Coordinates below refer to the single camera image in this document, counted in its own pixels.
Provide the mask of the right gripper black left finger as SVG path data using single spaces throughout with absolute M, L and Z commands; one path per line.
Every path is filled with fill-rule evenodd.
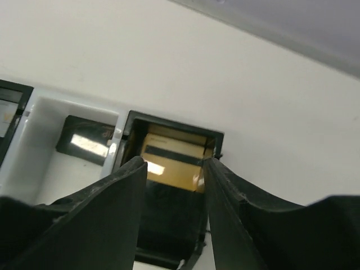
M 1 197 L 2 269 L 132 269 L 147 163 L 46 205 Z

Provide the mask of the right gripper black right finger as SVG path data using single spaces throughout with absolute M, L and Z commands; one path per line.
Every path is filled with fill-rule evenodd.
M 239 177 L 218 159 L 203 164 L 216 269 L 358 269 L 359 196 L 307 206 Z

